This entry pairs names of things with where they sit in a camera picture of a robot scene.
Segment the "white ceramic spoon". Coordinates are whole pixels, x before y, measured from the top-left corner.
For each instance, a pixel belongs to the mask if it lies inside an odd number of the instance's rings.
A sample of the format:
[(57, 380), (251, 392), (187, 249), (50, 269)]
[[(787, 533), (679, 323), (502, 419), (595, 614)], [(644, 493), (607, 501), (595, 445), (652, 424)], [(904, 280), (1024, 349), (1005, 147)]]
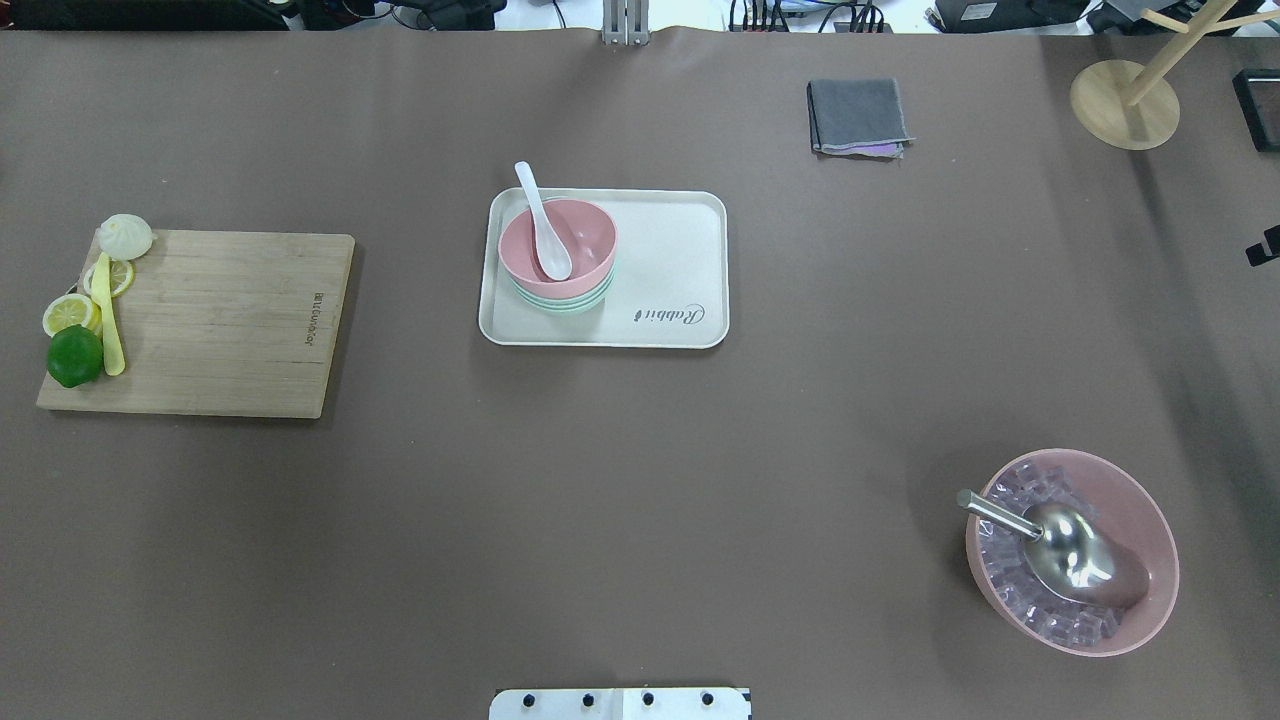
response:
[(532, 218), (538, 264), (550, 281), (567, 281), (573, 270), (572, 258), (550, 223), (532, 168), (527, 161), (516, 161), (513, 169)]

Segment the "pink bowl with steel bowl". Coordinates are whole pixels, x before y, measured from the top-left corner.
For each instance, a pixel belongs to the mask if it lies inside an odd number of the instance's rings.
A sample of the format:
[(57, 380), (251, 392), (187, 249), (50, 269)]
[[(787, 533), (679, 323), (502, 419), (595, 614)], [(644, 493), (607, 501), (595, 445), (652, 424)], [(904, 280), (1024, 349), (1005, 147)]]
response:
[(1094, 528), (1133, 550), (1149, 574), (1146, 597), (1129, 609), (1091, 609), (1046, 589), (1027, 568), (1018, 533), (983, 518), (966, 520), (966, 560), (987, 603), (1023, 635), (1083, 657), (1132, 652), (1165, 626), (1178, 600), (1180, 559), (1158, 505), (1115, 464), (1070, 448), (1046, 448), (1007, 462), (979, 496), (1023, 512), (1057, 500), (1083, 510)]

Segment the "green bowl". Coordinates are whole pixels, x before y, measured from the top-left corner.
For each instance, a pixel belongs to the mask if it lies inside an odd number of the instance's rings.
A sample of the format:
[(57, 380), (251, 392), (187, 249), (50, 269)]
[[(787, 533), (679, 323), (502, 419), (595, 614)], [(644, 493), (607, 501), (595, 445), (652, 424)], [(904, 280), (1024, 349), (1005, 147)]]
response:
[(513, 277), (507, 277), (509, 284), (515, 288), (516, 293), (529, 305), (540, 309), (547, 313), (554, 314), (575, 314), (585, 313), (603, 301), (608, 290), (611, 288), (614, 279), (614, 273), (611, 272), (595, 288), (575, 296), (571, 299), (544, 299), (536, 296), (535, 293), (525, 290), (520, 286)]

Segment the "wooden mug tree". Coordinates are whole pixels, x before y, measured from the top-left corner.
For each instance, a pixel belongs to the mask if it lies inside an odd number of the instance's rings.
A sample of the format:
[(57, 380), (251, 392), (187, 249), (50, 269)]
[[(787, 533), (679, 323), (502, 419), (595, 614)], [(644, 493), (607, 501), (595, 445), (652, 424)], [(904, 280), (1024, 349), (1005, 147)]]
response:
[(1169, 141), (1180, 120), (1178, 96), (1165, 76), (1206, 35), (1274, 20), (1279, 12), (1261, 12), (1226, 20), (1233, 1), (1208, 1), (1188, 22), (1144, 9), (1142, 18), (1170, 29), (1172, 38), (1146, 65), (1128, 60), (1097, 61), (1070, 87), (1075, 118), (1098, 140), (1129, 151), (1156, 149)]

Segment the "metal ladle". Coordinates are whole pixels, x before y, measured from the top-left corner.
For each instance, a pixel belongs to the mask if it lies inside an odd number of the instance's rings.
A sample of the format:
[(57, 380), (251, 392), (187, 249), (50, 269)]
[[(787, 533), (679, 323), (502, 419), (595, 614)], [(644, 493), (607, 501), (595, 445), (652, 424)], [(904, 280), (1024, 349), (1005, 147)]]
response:
[(1019, 536), (1032, 573), (1064, 600), (1129, 609), (1149, 592), (1149, 571), (1137, 553), (1070, 505), (1037, 503), (1019, 515), (970, 489), (959, 491), (956, 503)]

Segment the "grey folded cloth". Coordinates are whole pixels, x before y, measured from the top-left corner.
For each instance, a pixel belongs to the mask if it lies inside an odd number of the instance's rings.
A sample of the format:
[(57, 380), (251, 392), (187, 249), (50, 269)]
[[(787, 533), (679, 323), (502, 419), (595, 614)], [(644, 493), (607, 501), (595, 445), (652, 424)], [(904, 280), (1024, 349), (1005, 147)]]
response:
[(896, 79), (812, 79), (806, 101), (813, 152), (892, 159), (915, 141)]

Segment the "cream rabbit tray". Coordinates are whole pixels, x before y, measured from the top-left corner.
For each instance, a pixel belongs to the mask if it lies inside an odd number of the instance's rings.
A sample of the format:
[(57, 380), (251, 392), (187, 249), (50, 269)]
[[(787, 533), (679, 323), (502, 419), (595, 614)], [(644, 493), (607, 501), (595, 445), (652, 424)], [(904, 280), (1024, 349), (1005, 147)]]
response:
[(602, 301), (550, 313), (518, 296), (500, 268), (500, 232), (527, 211), (524, 192), (492, 201), (477, 325), (497, 345), (712, 348), (730, 331), (730, 251), (722, 201), (701, 191), (549, 188), (549, 199), (594, 202), (620, 232)]

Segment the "wooden cutting board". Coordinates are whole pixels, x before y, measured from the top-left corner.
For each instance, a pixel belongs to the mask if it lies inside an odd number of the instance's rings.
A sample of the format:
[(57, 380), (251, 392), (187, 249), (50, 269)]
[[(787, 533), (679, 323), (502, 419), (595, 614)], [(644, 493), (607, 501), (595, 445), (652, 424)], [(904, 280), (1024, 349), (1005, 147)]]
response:
[(355, 255), (349, 234), (159, 229), (114, 301), (125, 370), (51, 410), (316, 419)]

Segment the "white steamed bun toy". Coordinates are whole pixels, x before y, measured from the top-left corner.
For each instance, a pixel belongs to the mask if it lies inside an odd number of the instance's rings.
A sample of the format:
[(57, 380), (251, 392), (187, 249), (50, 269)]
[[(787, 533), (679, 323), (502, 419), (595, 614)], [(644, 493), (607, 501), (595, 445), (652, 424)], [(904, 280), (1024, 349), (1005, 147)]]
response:
[(152, 227), (143, 218), (127, 213), (110, 215), (99, 225), (93, 237), (101, 252), (123, 261), (141, 258), (156, 240)]

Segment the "upper lemon slice toy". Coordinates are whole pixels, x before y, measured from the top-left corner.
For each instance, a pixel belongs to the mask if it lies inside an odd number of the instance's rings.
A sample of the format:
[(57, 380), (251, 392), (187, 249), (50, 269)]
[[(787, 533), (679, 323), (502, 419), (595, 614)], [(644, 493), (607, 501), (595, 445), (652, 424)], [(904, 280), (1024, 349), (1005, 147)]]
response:
[[(84, 274), (81, 278), (79, 287), (86, 295), (91, 295), (93, 286), (93, 274), (97, 268), (96, 263), (90, 264)], [(122, 296), (134, 282), (134, 265), (128, 260), (111, 259), (109, 263), (110, 270), (110, 295), (113, 299)]]

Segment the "lemon slice toy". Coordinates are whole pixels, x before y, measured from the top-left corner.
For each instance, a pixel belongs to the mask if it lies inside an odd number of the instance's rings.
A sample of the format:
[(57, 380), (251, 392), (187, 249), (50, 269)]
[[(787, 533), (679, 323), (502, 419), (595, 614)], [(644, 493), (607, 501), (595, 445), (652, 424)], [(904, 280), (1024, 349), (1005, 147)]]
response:
[[(97, 268), (96, 263), (90, 264), (84, 274), (81, 278), (79, 287), (86, 295), (91, 295), (93, 286), (93, 274)], [(134, 282), (134, 265), (128, 260), (111, 259), (109, 263), (110, 270), (110, 295), (113, 299), (122, 296)]]
[(96, 336), (102, 334), (101, 310), (90, 296), (64, 293), (46, 306), (42, 315), (42, 328), (50, 338), (76, 325), (86, 328)]

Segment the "green lime toy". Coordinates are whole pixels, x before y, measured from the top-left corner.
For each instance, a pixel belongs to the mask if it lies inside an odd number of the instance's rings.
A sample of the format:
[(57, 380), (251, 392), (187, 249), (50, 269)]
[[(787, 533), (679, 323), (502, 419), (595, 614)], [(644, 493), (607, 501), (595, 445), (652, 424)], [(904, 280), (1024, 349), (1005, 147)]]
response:
[(46, 369), (64, 388), (96, 380), (104, 370), (102, 341), (82, 325), (63, 328), (50, 340)]

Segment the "lower lemon slice toy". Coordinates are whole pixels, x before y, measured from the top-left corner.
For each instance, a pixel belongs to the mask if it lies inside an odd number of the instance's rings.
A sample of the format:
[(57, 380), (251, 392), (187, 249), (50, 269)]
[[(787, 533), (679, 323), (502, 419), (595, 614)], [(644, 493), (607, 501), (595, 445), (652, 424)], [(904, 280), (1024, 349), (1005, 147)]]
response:
[(42, 315), (42, 328), (50, 338), (76, 325), (86, 328), (96, 336), (102, 334), (101, 310), (90, 296), (64, 293), (46, 306)]

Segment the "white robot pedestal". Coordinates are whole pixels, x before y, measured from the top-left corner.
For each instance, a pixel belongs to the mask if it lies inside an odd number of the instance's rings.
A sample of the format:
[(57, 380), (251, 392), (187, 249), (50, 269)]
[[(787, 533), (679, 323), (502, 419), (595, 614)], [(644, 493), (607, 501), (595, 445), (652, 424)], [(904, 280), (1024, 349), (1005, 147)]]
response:
[(495, 693), (489, 719), (751, 719), (750, 691), (726, 685), (531, 688)]

